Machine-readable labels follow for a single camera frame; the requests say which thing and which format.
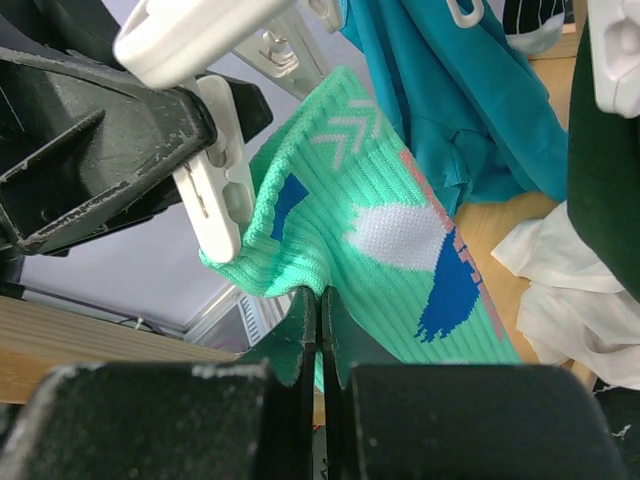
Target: garment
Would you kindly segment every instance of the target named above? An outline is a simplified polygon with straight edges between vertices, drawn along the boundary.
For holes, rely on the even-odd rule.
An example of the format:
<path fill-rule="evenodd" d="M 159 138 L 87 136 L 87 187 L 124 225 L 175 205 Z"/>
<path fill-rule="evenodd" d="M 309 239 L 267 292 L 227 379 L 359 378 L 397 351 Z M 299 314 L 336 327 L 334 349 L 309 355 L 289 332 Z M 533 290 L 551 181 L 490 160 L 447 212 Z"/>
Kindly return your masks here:
<path fill-rule="evenodd" d="M 640 390 L 640 304 L 580 240 L 566 203 L 518 225 L 492 253 L 531 280 L 517 328 L 541 362 L 577 360 L 607 383 Z"/>
<path fill-rule="evenodd" d="M 342 6 L 343 35 L 364 52 L 380 107 L 449 215 L 525 191 L 566 198 L 567 134 L 490 8 L 461 29 L 444 1 Z"/>
<path fill-rule="evenodd" d="M 502 25 L 507 41 L 528 55 L 551 48 L 564 26 L 564 0 L 505 0 Z"/>
<path fill-rule="evenodd" d="M 457 229 L 351 71 L 314 90 L 251 171 L 241 253 L 205 265 L 259 296 L 334 286 L 402 362 L 519 361 Z"/>
<path fill-rule="evenodd" d="M 598 109 L 589 27 L 583 30 L 569 113 L 569 218 L 628 292 L 640 300 L 638 120 Z"/>

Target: ribbed knit fabric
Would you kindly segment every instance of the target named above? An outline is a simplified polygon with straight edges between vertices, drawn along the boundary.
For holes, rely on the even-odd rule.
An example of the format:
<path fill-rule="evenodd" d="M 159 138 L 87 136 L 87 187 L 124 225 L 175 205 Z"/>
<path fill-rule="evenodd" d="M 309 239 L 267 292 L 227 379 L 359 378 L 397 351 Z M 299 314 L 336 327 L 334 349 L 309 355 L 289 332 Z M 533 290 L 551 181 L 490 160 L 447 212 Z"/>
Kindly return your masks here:
<path fill-rule="evenodd" d="M 357 77 L 338 68 L 251 162 L 240 256 L 214 268 L 253 295 L 335 286 L 406 363 L 517 363 L 468 250 Z"/>

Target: green sock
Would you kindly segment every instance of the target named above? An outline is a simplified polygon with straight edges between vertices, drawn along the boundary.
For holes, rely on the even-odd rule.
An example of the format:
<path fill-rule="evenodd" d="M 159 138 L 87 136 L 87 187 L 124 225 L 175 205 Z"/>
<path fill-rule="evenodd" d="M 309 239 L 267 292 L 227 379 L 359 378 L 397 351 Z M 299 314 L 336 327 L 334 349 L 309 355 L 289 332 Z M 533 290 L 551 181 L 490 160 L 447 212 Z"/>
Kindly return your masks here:
<path fill-rule="evenodd" d="M 348 69 L 314 90 L 251 170 L 242 251 L 205 265 L 257 296 L 332 285 L 405 363 L 519 363 L 453 222 Z"/>

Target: white wall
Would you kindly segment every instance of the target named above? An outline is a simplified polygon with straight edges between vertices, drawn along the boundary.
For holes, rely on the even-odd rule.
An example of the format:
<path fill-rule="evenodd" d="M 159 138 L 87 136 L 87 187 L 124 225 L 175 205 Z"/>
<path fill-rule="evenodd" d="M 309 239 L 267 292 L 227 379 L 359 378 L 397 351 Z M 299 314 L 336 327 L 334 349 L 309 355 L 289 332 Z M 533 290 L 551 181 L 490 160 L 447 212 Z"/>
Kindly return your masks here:
<path fill-rule="evenodd" d="M 122 23 L 136 0 L 104 2 Z M 350 66 L 372 91 L 362 55 L 339 34 L 326 34 L 311 15 L 303 13 L 329 63 Z M 249 144 L 253 154 L 293 113 L 298 101 L 232 55 L 212 70 L 260 85 L 274 111 L 274 125 Z M 144 225 L 76 247 L 67 258 L 31 257 L 22 282 L 176 324 L 187 323 L 224 285 L 221 277 L 200 264 L 198 245 L 182 205 Z"/>

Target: blue patch on sock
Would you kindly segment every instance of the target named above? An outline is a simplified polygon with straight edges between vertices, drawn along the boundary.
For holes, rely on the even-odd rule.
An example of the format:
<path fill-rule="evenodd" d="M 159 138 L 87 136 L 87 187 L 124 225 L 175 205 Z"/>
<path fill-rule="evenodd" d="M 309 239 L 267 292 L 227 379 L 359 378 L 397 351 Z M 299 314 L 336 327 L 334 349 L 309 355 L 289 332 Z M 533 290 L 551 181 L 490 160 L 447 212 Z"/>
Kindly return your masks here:
<path fill-rule="evenodd" d="M 284 222 L 287 219 L 287 215 L 298 205 L 304 198 L 309 195 L 307 190 L 300 180 L 293 174 L 284 180 L 284 185 L 280 194 L 278 195 L 278 201 L 275 205 L 276 215 L 273 219 L 273 230 L 271 231 L 271 238 L 274 240 L 282 241 L 284 237 Z"/>
<path fill-rule="evenodd" d="M 415 336 L 422 343 L 435 340 L 438 332 L 440 338 L 445 338 L 464 323 L 480 295 L 472 278 L 473 267 L 463 261 L 456 251 L 455 236 L 456 231 L 452 230 L 444 239 L 436 265 L 434 286 L 420 316 Z"/>

